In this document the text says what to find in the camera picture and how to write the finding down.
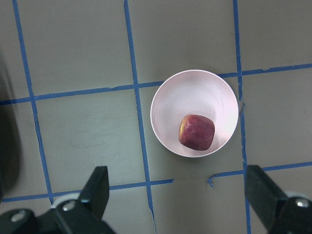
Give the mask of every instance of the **red apple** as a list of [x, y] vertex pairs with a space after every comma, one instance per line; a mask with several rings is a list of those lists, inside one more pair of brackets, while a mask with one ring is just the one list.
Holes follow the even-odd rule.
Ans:
[[179, 141], [193, 150], [208, 150], [215, 135], [215, 125], [211, 119], [199, 115], [187, 115], [179, 129]]

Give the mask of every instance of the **screw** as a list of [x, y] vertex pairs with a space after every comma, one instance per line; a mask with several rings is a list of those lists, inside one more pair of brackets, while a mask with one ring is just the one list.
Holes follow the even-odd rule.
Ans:
[[74, 200], [71, 200], [69, 202], [67, 202], [64, 206], [63, 206], [63, 210], [64, 211], [70, 211], [72, 210], [74, 207], [75, 207], [75, 201]]
[[309, 207], [309, 201], [308, 200], [306, 200], [306, 199], [304, 199], [304, 198], [298, 198], [298, 199], [296, 199], [296, 204], [297, 204], [297, 206], [299, 206], [299, 207], [303, 207], [303, 208], [307, 208], [307, 207]]
[[11, 217], [12, 222], [18, 222], [25, 217], [26, 212], [24, 210], [20, 210], [18, 213]]

